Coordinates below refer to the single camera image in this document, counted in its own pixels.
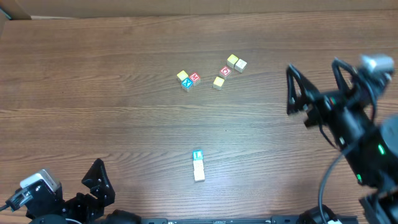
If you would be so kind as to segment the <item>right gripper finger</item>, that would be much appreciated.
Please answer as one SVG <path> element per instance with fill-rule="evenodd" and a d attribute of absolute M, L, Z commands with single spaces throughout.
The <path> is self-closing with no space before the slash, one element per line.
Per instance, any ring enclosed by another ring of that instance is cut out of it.
<path fill-rule="evenodd" d="M 353 83 L 353 88 L 350 88 L 341 72 L 342 70 L 348 72 L 351 75 L 351 78 L 355 80 L 358 77 L 358 69 L 356 67 L 346 63 L 343 60 L 334 58 L 334 60 L 331 63 L 331 68 L 335 76 L 339 93 L 347 93 L 347 92 L 354 93 L 361 89 L 360 85 L 356 82 Z"/>
<path fill-rule="evenodd" d="M 318 88 L 292 64 L 286 69 L 287 114 L 303 111 L 305 105 L 313 103 L 320 95 Z"/>

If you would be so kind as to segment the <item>wood block red bone face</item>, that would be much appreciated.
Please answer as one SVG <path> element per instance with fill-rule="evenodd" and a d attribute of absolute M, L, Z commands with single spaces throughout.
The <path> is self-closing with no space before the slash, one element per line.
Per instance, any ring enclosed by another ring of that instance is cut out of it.
<path fill-rule="evenodd" d="M 194 180 L 195 182 L 205 181 L 205 172 L 204 170 L 194 170 Z"/>

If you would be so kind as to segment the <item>blue L block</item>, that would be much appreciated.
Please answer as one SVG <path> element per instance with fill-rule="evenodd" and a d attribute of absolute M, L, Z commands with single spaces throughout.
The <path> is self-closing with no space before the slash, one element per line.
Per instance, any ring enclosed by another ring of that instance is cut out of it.
<path fill-rule="evenodd" d="M 203 151 L 202 150 L 193 151 L 192 156 L 194 161 L 201 161 L 203 160 Z"/>

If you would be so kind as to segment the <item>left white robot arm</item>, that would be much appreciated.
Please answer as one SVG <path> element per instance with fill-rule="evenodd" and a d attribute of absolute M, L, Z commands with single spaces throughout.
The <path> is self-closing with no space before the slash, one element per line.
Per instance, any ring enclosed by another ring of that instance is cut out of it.
<path fill-rule="evenodd" d="M 104 209 L 113 204 L 116 193 L 108 179 L 104 162 L 94 161 L 81 183 L 90 192 L 77 193 L 75 197 L 64 200 L 62 185 L 51 190 L 44 181 L 32 186 L 31 196 L 25 205 L 26 217 L 35 219 L 44 215 L 60 215 L 80 223 L 92 223 L 104 215 Z"/>

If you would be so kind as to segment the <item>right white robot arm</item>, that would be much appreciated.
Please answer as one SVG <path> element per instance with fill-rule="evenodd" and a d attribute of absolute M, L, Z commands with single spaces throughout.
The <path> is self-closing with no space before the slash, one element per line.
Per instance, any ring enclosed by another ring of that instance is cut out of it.
<path fill-rule="evenodd" d="M 343 223 L 323 204 L 326 182 L 345 158 L 359 185 L 376 191 L 359 200 L 369 223 L 397 223 L 397 116 L 380 125 L 374 120 L 377 99 L 394 74 L 391 57 L 362 55 L 354 67 L 338 58 L 332 62 L 337 90 L 322 93 L 293 65 L 286 69 L 287 114 L 305 111 L 306 127 L 328 127 L 340 155 L 322 178 L 317 207 L 303 213 L 298 223 Z"/>

